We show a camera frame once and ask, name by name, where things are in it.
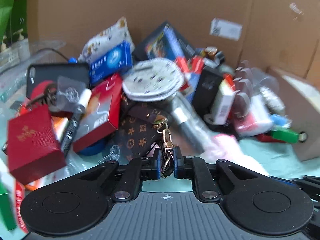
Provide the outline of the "makeup brush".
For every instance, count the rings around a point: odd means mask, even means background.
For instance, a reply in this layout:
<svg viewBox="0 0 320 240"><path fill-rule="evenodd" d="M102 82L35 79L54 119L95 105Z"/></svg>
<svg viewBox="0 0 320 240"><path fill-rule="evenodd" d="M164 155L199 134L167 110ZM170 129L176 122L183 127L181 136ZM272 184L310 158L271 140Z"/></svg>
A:
<svg viewBox="0 0 320 240"><path fill-rule="evenodd" d="M219 154L217 144L211 139L212 132L180 92L160 101L157 105L170 114L184 140L197 154Z"/></svg>

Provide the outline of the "brown monogram pouch with clasp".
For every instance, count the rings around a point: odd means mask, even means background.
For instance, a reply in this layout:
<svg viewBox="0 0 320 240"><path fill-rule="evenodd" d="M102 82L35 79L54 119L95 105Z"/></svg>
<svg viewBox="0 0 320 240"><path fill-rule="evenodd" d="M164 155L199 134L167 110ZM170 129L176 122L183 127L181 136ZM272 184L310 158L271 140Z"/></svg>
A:
<svg viewBox="0 0 320 240"><path fill-rule="evenodd" d="M120 123L115 144L126 161L147 157L172 124L171 115L146 102L127 101L120 107Z"/></svg>

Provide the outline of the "brown glasses case white stripes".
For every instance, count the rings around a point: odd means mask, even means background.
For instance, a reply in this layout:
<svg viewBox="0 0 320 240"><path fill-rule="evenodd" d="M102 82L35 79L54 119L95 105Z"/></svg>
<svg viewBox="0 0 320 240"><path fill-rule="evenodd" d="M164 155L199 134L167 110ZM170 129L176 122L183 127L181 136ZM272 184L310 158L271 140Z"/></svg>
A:
<svg viewBox="0 0 320 240"><path fill-rule="evenodd" d="M253 73L249 61L244 60L235 69L233 78L235 84L235 98L233 112L238 118L244 118L248 113L253 96Z"/></svg>

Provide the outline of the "red and white carton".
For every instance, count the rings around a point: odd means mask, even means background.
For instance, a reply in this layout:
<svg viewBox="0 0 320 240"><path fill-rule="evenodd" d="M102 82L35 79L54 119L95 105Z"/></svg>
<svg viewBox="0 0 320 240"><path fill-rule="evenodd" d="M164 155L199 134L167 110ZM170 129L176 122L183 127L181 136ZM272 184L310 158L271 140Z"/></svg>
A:
<svg viewBox="0 0 320 240"><path fill-rule="evenodd" d="M122 79L116 73L92 89L87 111L81 119L73 151L79 153L119 128Z"/></svg>

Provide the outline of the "pink white zip bag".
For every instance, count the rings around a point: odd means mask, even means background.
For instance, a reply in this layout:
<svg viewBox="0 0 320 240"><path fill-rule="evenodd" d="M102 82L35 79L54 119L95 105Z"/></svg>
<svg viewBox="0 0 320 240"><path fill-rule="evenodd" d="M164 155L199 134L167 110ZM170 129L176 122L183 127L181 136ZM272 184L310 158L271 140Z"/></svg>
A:
<svg viewBox="0 0 320 240"><path fill-rule="evenodd" d="M234 119L234 128L242 137L264 134L272 127L273 122L261 95L252 97L249 113L244 118Z"/></svg>

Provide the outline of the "black marker pen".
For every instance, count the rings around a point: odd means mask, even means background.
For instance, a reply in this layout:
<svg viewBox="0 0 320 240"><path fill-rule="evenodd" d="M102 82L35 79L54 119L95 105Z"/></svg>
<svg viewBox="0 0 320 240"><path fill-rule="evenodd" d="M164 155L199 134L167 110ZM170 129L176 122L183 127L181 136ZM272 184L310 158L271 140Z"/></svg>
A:
<svg viewBox="0 0 320 240"><path fill-rule="evenodd" d="M74 141L79 128L80 120L86 113L91 95L92 91L90 89L84 89L79 97L79 100L74 106L72 117L70 118L69 123L63 132L63 137L61 140L61 152L63 153L64 157L67 156L71 148L71 144Z"/></svg>

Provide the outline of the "brown open cardboard box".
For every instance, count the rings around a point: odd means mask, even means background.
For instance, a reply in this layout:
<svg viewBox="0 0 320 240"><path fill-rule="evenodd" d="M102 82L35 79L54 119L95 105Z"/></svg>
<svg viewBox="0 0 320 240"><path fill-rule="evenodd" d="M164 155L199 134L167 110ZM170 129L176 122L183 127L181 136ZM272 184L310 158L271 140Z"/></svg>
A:
<svg viewBox="0 0 320 240"><path fill-rule="evenodd" d="M278 95L292 120L291 128L306 139L293 145L298 159L319 157L319 90L306 79L279 68L269 67L267 72L278 80Z"/></svg>

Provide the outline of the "round white patterned pouch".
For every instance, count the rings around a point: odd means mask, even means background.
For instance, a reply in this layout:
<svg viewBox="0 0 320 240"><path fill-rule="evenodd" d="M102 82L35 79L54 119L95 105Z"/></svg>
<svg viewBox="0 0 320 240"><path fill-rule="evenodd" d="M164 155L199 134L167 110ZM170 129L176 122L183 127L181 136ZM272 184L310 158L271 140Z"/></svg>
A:
<svg viewBox="0 0 320 240"><path fill-rule="evenodd" d="M184 84L184 75L176 63L165 58L140 61L124 76L122 88L127 98L139 102L164 100Z"/></svg>

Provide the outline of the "tall black box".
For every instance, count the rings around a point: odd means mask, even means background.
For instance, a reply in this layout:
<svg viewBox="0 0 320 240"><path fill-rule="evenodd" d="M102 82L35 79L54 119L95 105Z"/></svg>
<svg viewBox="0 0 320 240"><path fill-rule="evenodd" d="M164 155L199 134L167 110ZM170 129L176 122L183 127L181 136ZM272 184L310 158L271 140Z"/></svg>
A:
<svg viewBox="0 0 320 240"><path fill-rule="evenodd" d="M204 66L191 102L200 117L210 112L222 81L223 76L216 68Z"/></svg>

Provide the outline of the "blue medicine box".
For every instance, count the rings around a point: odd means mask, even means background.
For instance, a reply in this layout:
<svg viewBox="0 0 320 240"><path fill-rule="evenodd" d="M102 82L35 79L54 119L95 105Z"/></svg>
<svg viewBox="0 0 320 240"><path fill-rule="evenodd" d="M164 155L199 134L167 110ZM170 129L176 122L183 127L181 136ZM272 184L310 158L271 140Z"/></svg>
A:
<svg viewBox="0 0 320 240"><path fill-rule="evenodd" d="M123 72L133 66L130 44L127 41L113 47L103 56L89 64L89 79L95 85L104 78Z"/></svg>

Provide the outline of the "red gift box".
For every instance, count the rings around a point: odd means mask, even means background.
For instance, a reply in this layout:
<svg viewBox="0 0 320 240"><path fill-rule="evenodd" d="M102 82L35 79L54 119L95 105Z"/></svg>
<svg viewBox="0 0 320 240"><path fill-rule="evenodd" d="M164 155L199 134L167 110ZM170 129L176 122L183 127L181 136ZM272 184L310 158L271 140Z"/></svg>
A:
<svg viewBox="0 0 320 240"><path fill-rule="evenodd" d="M8 169L23 185L66 166L47 105L8 121Z"/></svg>

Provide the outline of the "black charger box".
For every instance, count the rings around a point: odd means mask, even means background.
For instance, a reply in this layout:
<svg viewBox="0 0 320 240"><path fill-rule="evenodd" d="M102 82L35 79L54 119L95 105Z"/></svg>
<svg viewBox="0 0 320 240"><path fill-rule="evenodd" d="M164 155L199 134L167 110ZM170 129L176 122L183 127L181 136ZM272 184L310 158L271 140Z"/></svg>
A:
<svg viewBox="0 0 320 240"><path fill-rule="evenodd" d="M191 59L195 55L194 47L168 21L158 26L132 52L137 61L158 57L175 61L178 57Z"/></svg>

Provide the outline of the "white patterned fabric pouch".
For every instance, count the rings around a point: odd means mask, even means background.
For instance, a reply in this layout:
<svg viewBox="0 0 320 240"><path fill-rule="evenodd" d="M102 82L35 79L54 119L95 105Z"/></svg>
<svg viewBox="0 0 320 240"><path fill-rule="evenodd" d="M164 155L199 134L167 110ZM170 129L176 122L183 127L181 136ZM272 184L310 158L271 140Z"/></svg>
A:
<svg viewBox="0 0 320 240"><path fill-rule="evenodd" d="M123 41L130 44L131 52L133 52L135 45L125 17L121 17L114 25L93 36L84 45L78 61L92 63Z"/></svg>

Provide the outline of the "black phone case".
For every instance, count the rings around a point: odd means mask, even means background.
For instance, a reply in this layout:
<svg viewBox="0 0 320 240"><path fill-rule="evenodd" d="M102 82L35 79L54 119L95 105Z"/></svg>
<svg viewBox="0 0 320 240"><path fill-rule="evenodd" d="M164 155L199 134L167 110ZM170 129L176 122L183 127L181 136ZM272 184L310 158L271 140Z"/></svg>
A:
<svg viewBox="0 0 320 240"><path fill-rule="evenodd" d="M31 98L33 89L43 81L56 82L59 76L78 80L90 87L87 63L42 63L27 68L26 97Z"/></svg>

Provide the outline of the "large cardboard box wall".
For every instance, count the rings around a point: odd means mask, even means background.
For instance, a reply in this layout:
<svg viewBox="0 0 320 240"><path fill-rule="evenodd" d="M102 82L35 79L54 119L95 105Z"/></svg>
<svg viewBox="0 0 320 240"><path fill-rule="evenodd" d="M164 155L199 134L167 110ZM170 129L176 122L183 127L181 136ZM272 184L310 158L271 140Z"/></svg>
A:
<svg viewBox="0 0 320 240"><path fill-rule="evenodd" d="M63 40L69 56L121 17L135 44L168 21L196 48L222 50L230 66L248 60L319 81L319 0L27 0L29 40ZM241 24L240 39L210 35L214 18Z"/></svg>

